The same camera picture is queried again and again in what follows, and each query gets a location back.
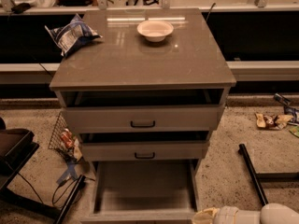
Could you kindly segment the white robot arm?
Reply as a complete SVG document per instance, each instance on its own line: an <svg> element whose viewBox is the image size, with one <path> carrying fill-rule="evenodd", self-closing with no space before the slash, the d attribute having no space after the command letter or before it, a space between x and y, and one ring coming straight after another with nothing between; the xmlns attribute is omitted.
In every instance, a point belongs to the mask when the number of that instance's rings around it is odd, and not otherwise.
<svg viewBox="0 0 299 224"><path fill-rule="evenodd" d="M211 207L196 213L192 224L299 224L299 214L279 203L266 204L260 211Z"/></svg>

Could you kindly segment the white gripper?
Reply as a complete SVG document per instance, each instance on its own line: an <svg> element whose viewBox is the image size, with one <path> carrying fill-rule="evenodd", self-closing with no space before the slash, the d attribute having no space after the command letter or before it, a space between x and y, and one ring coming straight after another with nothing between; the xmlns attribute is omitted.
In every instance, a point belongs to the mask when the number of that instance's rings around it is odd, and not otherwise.
<svg viewBox="0 0 299 224"><path fill-rule="evenodd" d="M241 210L234 206L211 207L197 212L192 224L260 224L259 211Z"/></svg>

